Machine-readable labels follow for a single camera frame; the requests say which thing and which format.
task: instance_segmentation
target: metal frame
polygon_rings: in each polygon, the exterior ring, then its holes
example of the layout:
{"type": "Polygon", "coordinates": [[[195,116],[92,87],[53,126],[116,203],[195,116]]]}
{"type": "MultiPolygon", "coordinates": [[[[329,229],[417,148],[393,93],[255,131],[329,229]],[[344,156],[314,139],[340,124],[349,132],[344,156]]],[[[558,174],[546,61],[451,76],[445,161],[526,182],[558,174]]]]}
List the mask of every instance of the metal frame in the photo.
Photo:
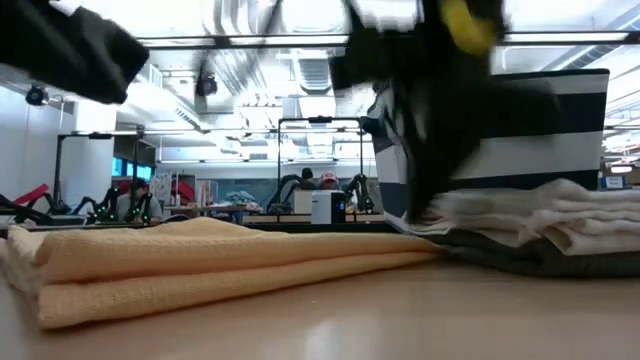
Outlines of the metal frame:
{"type": "Polygon", "coordinates": [[[61,200],[60,194],[60,168],[62,161],[62,143],[66,138],[73,137],[84,137],[89,138],[90,140],[109,140],[115,136],[135,136],[135,141],[133,142],[133,175],[132,179],[135,179],[138,176],[138,146],[140,144],[140,140],[144,137],[144,127],[138,126],[135,134],[129,133],[118,133],[118,132],[93,132],[93,133],[85,133],[85,132],[71,132],[70,134],[61,134],[58,135],[58,142],[56,146],[56,167],[54,173],[53,180],[53,201],[57,204],[61,200]]]}
{"type": "MultiPolygon", "coordinates": [[[[363,135],[364,131],[362,130],[362,118],[360,117],[310,117],[310,118],[282,118],[278,120],[278,189],[280,189],[281,180],[282,180],[282,154],[281,154],[281,140],[282,140],[282,124],[285,122],[294,122],[294,121],[306,121],[309,124],[330,124],[333,121],[357,121],[358,122],[358,135],[360,136],[360,174],[364,173],[364,159],[363,159],[363,135]]],[[[337,132],[344,132],[345,128],[336,128],[337,132]]],[[[278,194],[278,202],[282,199],[282,193],[278,194]]],[[[357,221],[357,214],[354,213],[354,221],[357,221]]]]}

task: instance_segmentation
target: table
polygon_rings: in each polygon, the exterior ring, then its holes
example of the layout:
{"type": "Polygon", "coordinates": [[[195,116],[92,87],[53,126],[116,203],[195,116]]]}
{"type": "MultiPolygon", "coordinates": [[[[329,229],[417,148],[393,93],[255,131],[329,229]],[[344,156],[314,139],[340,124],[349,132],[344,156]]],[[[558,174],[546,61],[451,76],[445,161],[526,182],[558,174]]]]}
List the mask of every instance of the table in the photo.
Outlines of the table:
{"type": "Polygon", "coordinates": [[[421,265],[40,333],[0,279],[7,360],[602,360],[640,353],[640,280],[421,265]]]}
{"type": "MultiPolygon", "coordinates": [[[[347,214],[346,220],[352,222],[383,222],[384,215],[380,214],[347,214]]],[[[244,218],[244,224],[261,223],[311,223],[311,215],[251,215],[244,218]]]]}
{"type": "Polygon", "coordinates": [[[175,214],[185,214],[190,218],[198,217],[198,216],[208,216],[207,214],[215,211],[219,213],[224,213],[225,218],[231,217],[237,224],[242,224],[244,213],[259,213],[259,210],[249,209],[247,205],[233,205],[233,206],[219,206],[219,205],[211,205],[211,206],[165,206],[165,210],[171,212],[171,215],[175,214]]]}

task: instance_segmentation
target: beige cloth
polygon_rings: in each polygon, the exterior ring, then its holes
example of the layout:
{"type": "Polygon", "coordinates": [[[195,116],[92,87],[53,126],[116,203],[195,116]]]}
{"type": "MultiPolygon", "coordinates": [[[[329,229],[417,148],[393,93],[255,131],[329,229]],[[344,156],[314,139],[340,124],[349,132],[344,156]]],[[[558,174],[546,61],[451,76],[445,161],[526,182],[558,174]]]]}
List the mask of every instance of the beige cloth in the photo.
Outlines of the beige cloth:
{"type": "Polygon", "coordinates": [[[122,319],[436,258],[396,234],[285,234],[208,218],[143,230],[12,227],[7,278],[52,329],[122,319]]]}

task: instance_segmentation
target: fluorescent light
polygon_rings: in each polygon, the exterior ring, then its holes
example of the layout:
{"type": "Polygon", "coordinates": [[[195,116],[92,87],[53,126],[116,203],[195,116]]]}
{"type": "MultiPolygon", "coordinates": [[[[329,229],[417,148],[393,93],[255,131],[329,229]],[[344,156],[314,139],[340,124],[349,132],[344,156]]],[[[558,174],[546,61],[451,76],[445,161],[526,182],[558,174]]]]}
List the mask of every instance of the fluorescent light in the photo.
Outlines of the fluorescent light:
{"type": "MultiPolygon", "coordinates": [[[[541,45],[541,44],[569,44],[569,45],[594,45],[603,42],[613,42],[623,45],[629,32],[626,31],[606,31],[606,32],[521,32],[510,33],[505,36],[501,46],[512,45],[541,45]]],[[[269,47],[342,47],[347,43],[348,35],[316,34],[316,35],[279,35],[268,36],[226,36],[231,48],[255,48],[263,43],[269,47]]],[[[150,50],[179,50],[179,49],[207,49],[225,48],[225,44],[216,46],[215,40],[211,37],[141,37],[138,40],[150,50]]]]}
{"type": "MultiPolygon", "coordinates": [[[[198,133],[196,130],[142,130],[143,135],[184,135],[187,133],[198,133]]],[[[114,130],[114,131],[72,131],[73,135],[137,135],[135,130],[114,130]]]]}
{"type": "Polygon", "coordinates": [[[237,163],[244,162],[242,159],[215,159],[215,160],[205,160],[207,164],[218,164],[218,163],[237,163]]]}
{"type": "Polygon", "coordinates": [[[334,163],[337,162],[336,158],[311,158],[311,159],[287,159],[287,161],[283,161],[282,165],[287,164],[317,164],[317,163],[334,163]]]}
{"type": "Polygon", "coordinates": [[[145,135],[185,135],[199,133],[197,130],[144,130],[145,135]]]}
{"type": "Polygon", "coordinates": [[[200,160],[159,160],[158,164],[197,164],[200,160]]]}
{"type": "Polygon", "coordinates": [[[335,133],[338,129],[332,128],[304,128],[304,129],[280,129],[280,133],[335,133]]]}
{"type": "Polygon", "coordinates": [[[631,166],[613,166],[611,167],[612,174],[623,174],[631,172],[633,168],[631,166]]]}
{"type": "Polygon", "coordinates": [[[505,36],[506,46],[510,43],[594,43],[623,41],[628,32],[568,32],[568,33],[513,33],[505,36]]]}
{"type": "MultiPolygon", "coordinates": [[[[294,35],[294,36],[271,36],[266,38],[266,45],[325,45],[325,44],[346,44],[347,35],[329,35],[329,36],[306,36],[306,35],[294,35]]],[[[265,41],[259,36],[256,37],[244,37],[231,39],[231,45],[235,46],[257,46],[265,41]]]]}
{"type": "Polygon", "coordinates": [[[73,135],[135,135],[135,131],[72,131],[73,135]]]}

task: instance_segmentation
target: window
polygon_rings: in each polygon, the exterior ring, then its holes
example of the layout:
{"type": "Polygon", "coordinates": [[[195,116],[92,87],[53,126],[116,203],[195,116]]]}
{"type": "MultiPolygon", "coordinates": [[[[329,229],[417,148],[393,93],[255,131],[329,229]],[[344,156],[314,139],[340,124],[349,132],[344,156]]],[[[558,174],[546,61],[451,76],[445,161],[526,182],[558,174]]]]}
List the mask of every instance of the window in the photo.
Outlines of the window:
{"type": "Polygon", "coordinates": [[[122,176],[122,159],[114,157],[111,160],[111,176],[122,176]]]}
{"type": "MultiPolygon", "coordinates": [[[[127,176],[133,176],[133,163],[127,161],[127,176]]],[[[136,177],[150,181],[153,176],[153,168],[147,165],[138,165],[136,177]]]]}

